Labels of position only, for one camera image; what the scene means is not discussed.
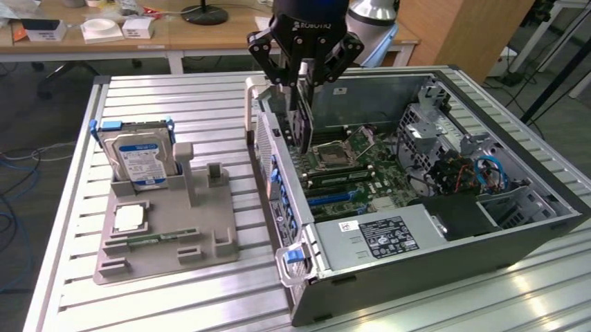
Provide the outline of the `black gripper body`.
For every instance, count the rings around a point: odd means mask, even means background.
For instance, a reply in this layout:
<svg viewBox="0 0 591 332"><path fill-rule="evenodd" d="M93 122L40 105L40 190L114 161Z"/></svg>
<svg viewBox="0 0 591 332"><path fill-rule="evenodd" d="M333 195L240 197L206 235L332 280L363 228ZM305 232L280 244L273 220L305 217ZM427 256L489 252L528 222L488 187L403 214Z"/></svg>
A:
<svg viewBox="0 0 591 332"><path fill-rule="evenodd" d="M301 60L312 59L319 38L336 40L347 34L347 1L276 1L268 29L272 39L279 33L301 37Z"/></svg>

